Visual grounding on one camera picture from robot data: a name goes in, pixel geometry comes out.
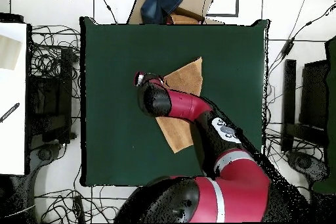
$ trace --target tangled wires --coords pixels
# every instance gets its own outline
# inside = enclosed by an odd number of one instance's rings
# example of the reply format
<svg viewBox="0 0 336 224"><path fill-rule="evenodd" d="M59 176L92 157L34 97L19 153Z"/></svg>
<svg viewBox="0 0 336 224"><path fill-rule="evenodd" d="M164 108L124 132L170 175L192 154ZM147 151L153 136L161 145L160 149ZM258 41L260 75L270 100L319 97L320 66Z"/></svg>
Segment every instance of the tangled wires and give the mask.
<svg viewBox="0 0 336 224"><path fill-rule="evenodd" d="M51 29L57 29L57 32L52 32ZM67 26L36 26L33 27L33 50L32 50L32 60L31 60L31 74L33 76L38 76L41 78L53 78L57 79L58 83L63 86L64 90L69 93L73 99L79 100L80 104L80 73L79 73L79 54L80 54L80 33L77 30L71 29ZM71 49L73 52L73 66L71 70L61 71L61 50ZM72 91L68 91L64 86L64 79L71 78L73 85ZM41 98L45 99L46 90L48 85L39 85L38 91ZM76 117L72 117L72 125L79 118L79 113ZM67 145L64 149L63 155L57 158L61 159L67 150ZM75 181L79 176L79 171L75 180L73 181L73 189L64 189L55 192L49 192L47 194L36 196L36 198L48 198L54 199L49 205L47 210L42 214L40 218L41 223L86 223L91 222L93 218L100 215L105 222L112 223L114 216L108 217L106 214L110 212L115 215L118 209L114 206L103 206L101 199L101 192L104 187L100 190L100 205L93 201L92 193L91 198L85 198L76 189ZM49 220L49 216L56 216L56 219Z"/></svg>
<svg viewBox="0 0 336 224"><path fill-rule="evenodd" d="M85 198L83 195L76 189L75 181L79 176L81 167L79 167L77 176L73 181L73 189L64 189L55 192L50 192L47 194L36 196L35 198L47 197L56 193L63 193L65 195L59 194L54 201L49 205L46 212L44 212L40 218L40 223L57 223L57 224L79 224L79 223L88 223L91 222L94 217L101 215L102 218L107 223L113 223L114 217L118 212L118 208L114 206L103 206L101 199L101 192L105 186L100 190L99 201L100 205L97 205L93 199ZM91 207L88 210L85 210L84 205L79 205L76 201L76 197L80 198L84 203L89 203ZM109 218L106 216L106 210L110 209L113 211L114 216ZM56 214L57 218L51 221L47 221L47 216L50 214Z"/></svg>
<svg viewBox="0 0 336 224"><path fill-rule="evenodd" d="M283 46L282 50L279 52L279 54L277 55L275 61L268 67L269 69L269 74L268 74L268 81L267 81L267 88L268 88L268 93L267 93L267 99L266 99L266 114L267 114L267 120L266 120L266 125L264 125L264 129L266 130L266 141L268 142L268 146L266 147L267 150L267 156L268 158L272 158L273 162L277 165L277 162L280 160L285 160L285 154L281 154L280 150L276 150L275 147L277 146L278 148L280 148L280 139L281 139L281 133L279 131L276 131L274 129L269 128L269 125L282 125L281 122L271 122L272 121L272 114L270 111L270 105L274 104L276 102L276 100L278 100L279 98L282 97L283 94L276 96L276 88L270 84L269 79L271 74L273 73L273 71L275 70L275 68L277 68L281 62L284 60L284 58L289 54L290 50L292 49L292 47L294 46L294 40L295 37L297 36L297 34L299 32L301 32L305 27L311 25L312 23L314 23L315 21L321 19L324 16L327 16L331 13L331 11L333 11L336 8L336 4L332 4L332 6L330 6L325 13L323 13L323 15L317 17L316 19L307 22L303 27L301 27L299 29L299 31L296 32L296 34L293 35L293 37L291 39L289 39L291 37L291 34L293 33L295 26L297 24L297 21L299 19L299 15L301 13L302 7L305 3L305 0L303 0L303 3L300 7L300 11L299 14L297 16L297 19L295 21L295 25L287 39L287 42L285 43L285 45ZM302 141L299 139L294 139L294 142L296 143L296 146L293 147L293 151L305 151L306 153L308 153L307 151L310 151L309 154L311 155L315 155L316 151L319 152L320 154L320 159L322 160L324 158L324 153L323 153L323 148L319 147L317 145L314 145L308 141ZM275 160L274 156L279 156L280 159Z"/></svg>

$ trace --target cardboard piece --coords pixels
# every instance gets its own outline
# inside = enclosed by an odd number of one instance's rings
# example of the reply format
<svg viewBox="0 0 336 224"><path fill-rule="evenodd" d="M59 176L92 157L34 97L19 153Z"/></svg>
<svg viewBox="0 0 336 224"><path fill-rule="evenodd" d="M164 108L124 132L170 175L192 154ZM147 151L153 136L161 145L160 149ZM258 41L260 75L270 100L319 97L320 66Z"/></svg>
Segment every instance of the cardboard piece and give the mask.
<svg viewBox="0 0 336 224"><path fill-rule="evenodd" d="M128 24L142 24L141 17L141 6L144 4L145 0L136 0L131 11ZM205 18L207 11L210 7L212 0L183 0L182 3L174 11L177 15L184 15L187 17L194 18L198 21L204 21L206 19L207 24L224 24L219 21L210 20Z"/></svg>
<svg viewBox="0 0 336 224"><path fill-rule="evenodd" d="M22 43L0 35L0 69L14 70L18 61Z"/></svg>
<svg viewBox="0 0 336 224"><path fill-rule="evenodd" d="M203 78L201 76L202 58L183 66L179 70L164 77L166 88L191 93L199 96ZM190 124L176 118L157 117L165 139L173 150L174 154L194 144L190 132Z"/></svg>

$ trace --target floor tile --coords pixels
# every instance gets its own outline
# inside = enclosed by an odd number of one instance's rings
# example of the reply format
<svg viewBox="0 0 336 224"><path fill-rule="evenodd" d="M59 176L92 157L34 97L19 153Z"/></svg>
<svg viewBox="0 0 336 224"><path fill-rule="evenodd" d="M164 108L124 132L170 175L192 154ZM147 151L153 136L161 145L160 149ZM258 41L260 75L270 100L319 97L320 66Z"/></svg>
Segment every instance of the floor tile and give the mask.
<svg viewBox="0 0 336 224"><path fill-rule="evenodd" d="M261 19L262 0L239 0L238 17L208 17L209 19L224 22L225 24L252 25Z"/></svg>
<svg viewBox="0 0 336 224"><path fill-rule="evenodd" d="M66 25L80 30L79 17L93 15L93 0L12 0L12 13L32 25Z"/></svg>
<svg viewBox="0 0 336 224"><path fill-rule="evenodd" d="M294 27L303 0L263 1L263 18L271 20L269 38L287 39Z"/></svg>
<svg viewBox="0 0 336 224"><path fill-rule="evenodd" d="M307 22L313 21L323 15L336 0L306 0L294 32L299 31ZM298 33L296 39L324 40L327 41L336 36L336 9L329 15L313 22Z"/></svg>
<svg viewBox="0 0 336 224"><path fill-rule="evenodd" d="M270 65L273 63L274 59L278 55L279 50L283 47L284 41L269 41L269 57L270 57ZM286 56L285 59L294 59L297 61L297 80L296 86L299 87L302 85L302 71L303 67L308 62L314 62L317 60L324 60L326 59L326 52L324 49L324 43L322 42L307 42L307 41L297 41L294 44L291 52ZM270 84L273 86L272 94L268 97L268 102L275 99L274 103L269 105L271 119L270 122L282 122L282 97L281 94L283 93L283 75L284 75L284 61L280 62L280 64L274 69L271 73L269 80ZM296 108L295 108L295 121L299 121L299 113L300 113L300 105L301 104L301 89L296 90ZM274 131L280 132L281 125L269 125L269 129ZM278 134L274 131L267 129L267 133L271 134ZM279 170L279 172L293 185L295 186L303 186L307 187L306 178L296 172L295 170L291 169L286 162L286 157L284 159L281 158L283 153L280 152L280 146L272 145L274 149L271 150L271 154L278 154L270 157L270 161L274 164L275 168ZM314 151L311 150L310 152L306 152L307 154L313 154ZM315 157L319 158L321 156L320 152L316 150ZM308 198L308 192L304 189L300 189L300 192Z"/></svg>
<svg viewBox="0 0 336 224"><path fill-rule="evenodd" d="M123 205L124 200L112 199L93 199L91 210L91 203L83 201L83 208L87 211L92 211L92 223L113 223L113 219ZM91 222L91 216L86 215L86 219Z"/></svg>
<svg viewBox="0 0 336 224"><path fill-rule="evenodd" d="M116 213L124 203L124 200L112 200L112 199L82 199L83 209L85 214L85 220L87 224L89 223L113 223ZM71 198L36 198L35 199L35 212L37 221L41 222L42 220L45 223L51 223L54 221L54 224L60 224L61 219L63 218L64 223L74 224L76 218L73 212L69 212L69 209L72 209L73 200Z"/></svg>
<svg viewBox="0 0 336 224"><path fill-rule="evenodd" d="M9 13L9 0L0 0L0 12Z"/></svg>
<svg viewBox="0 0 336 224"><path fill-rule="evenodd" d="M65 155L55 160L48 166L41 168L35 182L35 195L41 195L52 191L63 189L74 189L74 180L81 165L81 135L80 122L77 120L72 125L72 131L78 136L67 145ZM89 187L82 187L79 184L81 171L75 182L76 189L85 197L90 197L91 191Z"/></svg>
<svg viewBox="0 0 336 224"><path fill-rule="evenodd" d="M120 198L127 199L137 187L116 187L116 186L99 186L93 188L93 196L96 198Z"/></svg>
<svg viewBox="0 0 336 224"><path fill-rule="evenodd" d="M117 20L124 24L131 14L135 0L105 0ZM94 0L94 20L99 24L114 24L111 12L107 9L103 0Z"/></svg>

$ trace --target black rubber cover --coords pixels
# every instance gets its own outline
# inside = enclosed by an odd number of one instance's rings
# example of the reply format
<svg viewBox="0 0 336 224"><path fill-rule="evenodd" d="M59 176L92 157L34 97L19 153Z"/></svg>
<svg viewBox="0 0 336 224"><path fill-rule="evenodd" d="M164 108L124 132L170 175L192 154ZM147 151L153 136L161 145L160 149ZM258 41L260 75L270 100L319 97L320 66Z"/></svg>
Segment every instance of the black rubber cover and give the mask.
<svg viewBox="0 0 336 224"><path fill-rule="evenodd" d="M171 100L167 90L155 83L146 82L138 88L138 105L148 116L168 116Z"/></svg>
<svg viewBox="0 0 336 224"><path fill-rule="evenodd" d="M217 177L219 172L214 172L217 158L225 151L232 148L241 148L241 144L225 141L211 124L212 120L220 118L214 111L206 111L196 119L196 127L201 137L204 151L203 171L208 177Z"/></svg>
<svg viewBox="0 0 336 224"><path fill-rule="evenodd" d="M187 223L196 211L199 197L200 191L192 178L154 182L138 188L129 197L114 223Z"/></svg>

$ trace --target cardboard box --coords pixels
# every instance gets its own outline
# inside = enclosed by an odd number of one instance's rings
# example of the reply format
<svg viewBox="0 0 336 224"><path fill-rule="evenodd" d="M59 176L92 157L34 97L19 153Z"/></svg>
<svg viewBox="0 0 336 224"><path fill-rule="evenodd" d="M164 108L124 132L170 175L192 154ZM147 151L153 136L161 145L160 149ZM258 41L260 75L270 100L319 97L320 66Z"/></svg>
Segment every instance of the cardboard box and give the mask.
<svg viewBox="0 0 336 224"><path fill-rule="evenodd" d="M22 43L0 35L0 69L14 70L18 62Z"/></svg>
<svg viewBox="0 0 336 224"><path fill-rule="evenodd" d="M141 7L145 0L135 0L128 24L142 24ZM183 0L174 13L185 15L204 22L204 24L224 24L219 21L205 18L212 0Z"/></svg>

